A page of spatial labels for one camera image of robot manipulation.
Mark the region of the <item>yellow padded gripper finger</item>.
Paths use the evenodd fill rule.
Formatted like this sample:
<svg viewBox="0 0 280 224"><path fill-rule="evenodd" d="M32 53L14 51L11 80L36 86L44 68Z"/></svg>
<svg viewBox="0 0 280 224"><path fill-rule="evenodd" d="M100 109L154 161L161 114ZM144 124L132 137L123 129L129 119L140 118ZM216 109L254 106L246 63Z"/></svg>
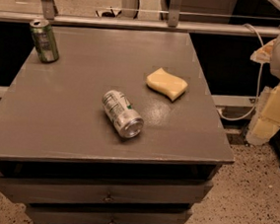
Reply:
<svg viewBox="0 0 280 224"><path fill-rule="evenodd" d="M256 50L250 56L251 61L255 63L269 63L271 61L271 52L273 51L273 45L276 40L273 39L269 41L267 44L262 46L260 49Z"/></svg>

